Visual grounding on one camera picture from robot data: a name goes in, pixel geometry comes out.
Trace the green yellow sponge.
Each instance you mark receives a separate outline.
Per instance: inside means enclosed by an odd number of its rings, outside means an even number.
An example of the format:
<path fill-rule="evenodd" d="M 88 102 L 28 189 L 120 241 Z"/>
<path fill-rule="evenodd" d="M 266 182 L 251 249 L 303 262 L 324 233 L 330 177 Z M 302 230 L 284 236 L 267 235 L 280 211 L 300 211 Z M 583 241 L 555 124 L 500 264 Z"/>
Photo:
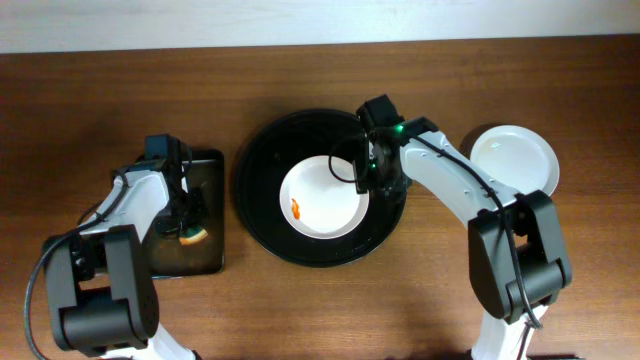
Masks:
<path fill-rule="evenodd" d="M 201 226 L 184 228 L 179 232 L 179 242 L 183 246 L 194 245 L 208 236 L 208 232 Z"/>

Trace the round black tray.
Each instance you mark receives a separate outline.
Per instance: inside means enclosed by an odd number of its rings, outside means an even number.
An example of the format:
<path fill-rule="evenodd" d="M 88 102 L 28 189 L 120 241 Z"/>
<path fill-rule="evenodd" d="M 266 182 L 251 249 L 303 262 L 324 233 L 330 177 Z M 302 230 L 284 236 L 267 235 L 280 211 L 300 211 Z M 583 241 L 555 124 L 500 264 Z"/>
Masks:
<path fill-rule="evenodd" d="M 270 253 L 315 268 L 356 261 L 378 248 L 403 214 L 407 192 L 374 191 L 362 222 L 349 233 L 321 240 L 290 225 L 279 204 L 285 175 L 302 160 L 333 154 L 348 162 L 358 145 L 348 142 L 362 133 L 357 117 L 334 109 L 309 109 L 288 114 L 257 131 L 235 165 L 233 193 L 238 216 L 253 238 Z"/>

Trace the cream white plate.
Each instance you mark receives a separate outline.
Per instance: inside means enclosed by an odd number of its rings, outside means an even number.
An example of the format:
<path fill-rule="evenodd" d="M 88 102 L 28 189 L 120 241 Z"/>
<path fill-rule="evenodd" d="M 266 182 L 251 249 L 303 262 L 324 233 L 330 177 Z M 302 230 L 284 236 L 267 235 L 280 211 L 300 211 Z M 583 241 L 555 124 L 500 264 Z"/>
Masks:
<path fill-rule="evenodd" d="M 486 130 L 475 140 L 470 160 L 523 194 L 541 190 L 551 196 L 559 184 L 560 166 L 554 150 L 540 135 L 521 126 Z"/>

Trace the pinkish white plate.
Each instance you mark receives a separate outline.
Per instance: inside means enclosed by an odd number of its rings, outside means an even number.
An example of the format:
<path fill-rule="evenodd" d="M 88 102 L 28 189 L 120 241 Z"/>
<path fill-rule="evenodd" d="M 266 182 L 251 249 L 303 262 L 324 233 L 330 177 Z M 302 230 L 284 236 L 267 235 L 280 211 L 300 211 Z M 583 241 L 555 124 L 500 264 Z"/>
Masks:
<path fill-rule="evenodd" d="M 352 183 L 352 165 L 319 155 L 295 164 L 285 175 L 278 204 L 285 220 L 307 237 L 328 240 L 347 235 L 363 221 L 369 195 Z"/>

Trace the rectangular black water tray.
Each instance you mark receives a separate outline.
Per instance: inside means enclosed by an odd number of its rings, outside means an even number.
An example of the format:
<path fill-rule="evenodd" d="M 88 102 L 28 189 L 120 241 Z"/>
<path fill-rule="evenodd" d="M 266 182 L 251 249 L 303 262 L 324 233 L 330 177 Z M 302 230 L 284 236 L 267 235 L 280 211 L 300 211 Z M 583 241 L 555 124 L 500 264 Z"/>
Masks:
<path fill-rule="evenodd" d="M 154 278 L 178 278 L 214 274 L 224 266 L 224 156 L 215 149 L 199 149 L 186 160 L 188 188 L 199 188 L 208 214 L 202 224 L 208 236 L 183 246 L 179 239 L 159 234 L 159 217 L 154 220 L 142 242 L 151 275 Z"/>

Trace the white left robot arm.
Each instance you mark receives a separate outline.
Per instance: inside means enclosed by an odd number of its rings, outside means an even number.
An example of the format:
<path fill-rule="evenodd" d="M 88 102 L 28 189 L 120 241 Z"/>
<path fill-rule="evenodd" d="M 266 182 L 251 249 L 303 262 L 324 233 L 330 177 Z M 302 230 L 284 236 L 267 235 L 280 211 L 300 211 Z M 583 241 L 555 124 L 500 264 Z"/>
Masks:
<path fill-rule="evenodd" d="M 159 171 L 126 172 L 88 221 L 50 247 L 44 274 L 55 343 L 103 359 L 195 359 L 159 321 L 141 242 L 170 202 Z"/>

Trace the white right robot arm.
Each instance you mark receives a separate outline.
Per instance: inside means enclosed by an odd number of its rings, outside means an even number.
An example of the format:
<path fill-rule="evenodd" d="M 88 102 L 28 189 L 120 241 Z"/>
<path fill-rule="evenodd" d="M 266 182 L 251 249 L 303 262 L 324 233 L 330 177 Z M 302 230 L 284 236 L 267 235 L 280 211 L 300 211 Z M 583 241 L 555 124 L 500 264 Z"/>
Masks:
<path fill-rule="evenodd" d="M 541 317 L 573 280 L 555 204 L 541 190 L 500 183 L 426 118 L 359 118 L 368 143 L 356 188 L 432 192 L 468 231 L 469 278 L 484 309 L 473 359 L 525 359 Z"/>

